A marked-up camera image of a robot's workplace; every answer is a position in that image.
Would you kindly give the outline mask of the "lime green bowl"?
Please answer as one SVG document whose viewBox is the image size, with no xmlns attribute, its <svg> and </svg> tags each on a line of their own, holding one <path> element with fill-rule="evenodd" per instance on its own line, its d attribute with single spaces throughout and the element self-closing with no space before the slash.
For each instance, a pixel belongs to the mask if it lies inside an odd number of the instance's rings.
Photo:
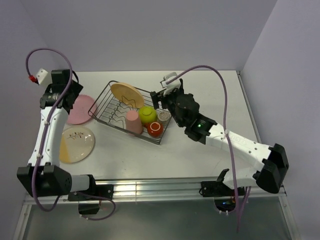
<svg viewBox="0 0 320 240">
<path fill-rule="evenodd" d="M 138 110 L 140 121 L 143 125 L 156 122 L 157 113 L 156 110 L 151 106 L 143 106 Z"/>
</svg>

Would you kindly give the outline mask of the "orange brown ceramic mug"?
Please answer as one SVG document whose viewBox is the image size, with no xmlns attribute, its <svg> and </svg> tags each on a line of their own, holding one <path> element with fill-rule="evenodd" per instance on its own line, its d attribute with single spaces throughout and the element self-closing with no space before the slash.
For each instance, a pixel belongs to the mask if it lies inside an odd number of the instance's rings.
<svg viewBox="0 0 320 240">
<path fill-rule="evenodd" d="M 157 121 L 146 123 L 147 133 L 154 138 L 159 138 L 164 131 L 164 126 Z"/>
</svg>

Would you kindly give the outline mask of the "small patterned glass cup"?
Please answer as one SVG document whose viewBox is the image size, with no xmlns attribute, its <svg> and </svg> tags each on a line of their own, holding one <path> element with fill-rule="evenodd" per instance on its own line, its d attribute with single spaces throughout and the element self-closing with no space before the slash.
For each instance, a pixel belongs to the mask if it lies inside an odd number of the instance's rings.
<svg viewBox="0 0 320 240">
<path fill-rule="evenodd" d="M 159 123 L 166 125 L 171 118 L 171 114 L 167 111 L 160 111 L 157 113 L 157 120 Z"/>
</svg>

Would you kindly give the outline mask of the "cream yellow floral plate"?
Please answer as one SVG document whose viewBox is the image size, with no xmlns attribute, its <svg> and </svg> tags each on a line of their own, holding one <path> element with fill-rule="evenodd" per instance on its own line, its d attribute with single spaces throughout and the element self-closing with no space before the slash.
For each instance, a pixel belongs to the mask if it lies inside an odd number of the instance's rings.
<svg viewBox="0 0 320 240">
<path fill-rule="evenodd" d="M 65 129 L 60 142 L 60 162 L 74 164 L 84 160 L 93 151 L 95 143 L 95 135 L 87 127 L 73 126 Z"/>
</svg>

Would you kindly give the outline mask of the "pink plastic cup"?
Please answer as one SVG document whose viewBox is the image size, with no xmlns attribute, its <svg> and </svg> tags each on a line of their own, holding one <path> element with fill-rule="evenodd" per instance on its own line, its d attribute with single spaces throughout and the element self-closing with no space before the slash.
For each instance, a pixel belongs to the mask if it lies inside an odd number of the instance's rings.
<svg viewBox="0 0 320 240">
<path fill-rule="evenodd" d="M 130 110 L 126 113 L 125 124 L 126 130 L 132 133 L 141 134 L 143 132 L 142 122 L 137 111 Z"/>
</svg>

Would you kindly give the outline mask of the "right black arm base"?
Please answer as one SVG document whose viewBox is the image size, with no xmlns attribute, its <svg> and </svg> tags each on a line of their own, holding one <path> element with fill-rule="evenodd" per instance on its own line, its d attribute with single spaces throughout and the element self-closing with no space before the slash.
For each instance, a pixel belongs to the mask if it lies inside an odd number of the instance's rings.
<svg viewBox="0 0 320 240">
<path fill-rule="evenodd" d="M 202 181 L 198 193 L 204 198 L 223 198 L 214 201 L 219 212 L 229 213 L 236 208 L 235 190 L 218 181 Z"/>
</svg>

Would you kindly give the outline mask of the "pink plastic plate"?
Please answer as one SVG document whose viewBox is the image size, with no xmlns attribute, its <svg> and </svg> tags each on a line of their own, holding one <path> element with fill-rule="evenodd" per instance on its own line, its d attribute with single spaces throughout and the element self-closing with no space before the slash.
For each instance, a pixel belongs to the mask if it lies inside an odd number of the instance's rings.
<svg viewBox="0 0 320 240">
<path fill-rule="evenodd" d="M 91 108 L 93 112 L 96 111 L 95 100 L 88 95 L 80 94 L 70 110 L 66 123 L 69 125 L 81 125 L 88 122 L 91 119 L 91 116 L 88 114 Z"/>
</svg>

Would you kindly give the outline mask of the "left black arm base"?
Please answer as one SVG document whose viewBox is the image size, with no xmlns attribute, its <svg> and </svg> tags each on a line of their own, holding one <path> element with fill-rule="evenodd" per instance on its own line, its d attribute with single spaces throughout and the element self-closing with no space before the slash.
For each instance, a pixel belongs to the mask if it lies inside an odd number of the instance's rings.
<svg viewBox="0 0 320 240">
<path fill-rule="evenodd" d="M 113 201 L 114 185 L 113 184 L 96 184 L 93 175 L 80 175 L 87 177 L 88 188 L 84 190 L 75 191 L 74 184 L 72 184 L 71 192 L 68 194 L 67 200 L 69 202 L 78 202 L 78 213 L 80 217 L 90 221 L 100 221 L 112 216 L 116 210 L 116 204 Z M 100 210 L 102 201 L 110 202 L 113 206 L 111 212 L 100 218 L 94 218 Z"/>
</svg>

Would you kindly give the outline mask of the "orange plastic plate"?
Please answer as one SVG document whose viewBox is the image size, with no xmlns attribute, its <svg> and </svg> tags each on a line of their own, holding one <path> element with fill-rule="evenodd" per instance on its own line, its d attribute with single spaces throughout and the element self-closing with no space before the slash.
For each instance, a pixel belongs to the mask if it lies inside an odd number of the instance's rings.
<svg viewBox="0 0 320 240">
<path fill-rule="evenodd" d="M 120 102 L 139 109 L 145 105 L 143 95 L 135 87 L 124 82 L 116 82 L 110 86 L 111 93 Z"/>
</svg>

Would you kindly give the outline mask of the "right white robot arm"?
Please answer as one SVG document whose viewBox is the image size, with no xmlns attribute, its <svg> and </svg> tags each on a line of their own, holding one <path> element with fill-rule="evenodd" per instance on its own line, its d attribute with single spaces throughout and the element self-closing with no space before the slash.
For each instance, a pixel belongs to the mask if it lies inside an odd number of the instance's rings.
<svg viewBox="0 0 320 240">
<path fill-rule="evenodd" d="M 169 84 L 159 92 L 150 93 L 153 107 L 169 110 L 174 121 L 193 141 L 206 146 L 233 152 L 233 156 L 250 164 L 250 167 L 232 173 L 224 169 L 214 187 L 223 196 L 235 188 L 258 186 L 277 194 L 289 169 L 285 148 L 280 144 L 269 146 L 232 131 L 227 131 L 215 120 L 199 112 L 200 105 L 191 93 L 185 94 L 183 81 Z"/>
</svg>

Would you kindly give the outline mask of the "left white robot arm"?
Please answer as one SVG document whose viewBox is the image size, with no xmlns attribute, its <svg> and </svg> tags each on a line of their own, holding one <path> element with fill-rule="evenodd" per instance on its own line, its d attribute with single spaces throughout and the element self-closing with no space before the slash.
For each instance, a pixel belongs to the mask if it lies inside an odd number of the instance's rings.
<svg viewBox="0 0 320 240">
<path fill-rule="evenodd" d="M 40 98 L 40 127 L 28 163 L 17 178 L 32 197 L 64 196 L 73 192 L 86 200 L 98 188 L 91 174 L 71 175 L 60 168 L 60 145 L 70 110 L 83 86 L 72 79 L 69 69 L 52 70 L 51 83 Z"/>
</svg>

